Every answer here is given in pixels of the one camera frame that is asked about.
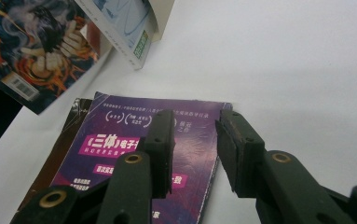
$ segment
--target barcode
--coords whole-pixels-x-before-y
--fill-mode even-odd
[[[16,73],[10,74],[9,78],[5,78],[4,83],[27,101],[32,101],[39,94],[35,87]]]

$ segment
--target brown book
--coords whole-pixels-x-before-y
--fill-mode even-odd
[[[73,143],[79,127],[88,114],[91,100],[76,98],[67,119],[62,127],[62,132],[56,140],[44,166],[36,177],[34,183],[29,188],[18,211],[20,211],[40,190],[49,187],[53,177],[59,170],[68,149]]]

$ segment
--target white table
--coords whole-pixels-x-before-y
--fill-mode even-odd
[[[76,97],[94,92],[226,101],[320,184],[357,185],[357,1],[176,0],[142,70],[113,52],[41,115],[23,108],[0,140],[0,224],[9,223]],[[216,173],[204,222],[260,223]]]

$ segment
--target purple book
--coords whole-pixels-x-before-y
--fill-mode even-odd
[[[135,150],[152,117],[172,109],[172,194],[153,200],[153,223],[199,223],[217,165],[214,123],[229,103],[119,97],[96,92],[51,185],[87,190],[108,178],[120,155]]]

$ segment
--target table surface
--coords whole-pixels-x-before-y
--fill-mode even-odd
[[[292,153],[346,196],[357,185],[357,1],[175,0],[143,69],[116,51],[102,61],[41,115],[23,108],[0,139],[0,224],[12,219],[74,99],[96,91],[230,102],[267,150]],[[203,223],[260,223],[254,200],[231,192],[222,166]]]

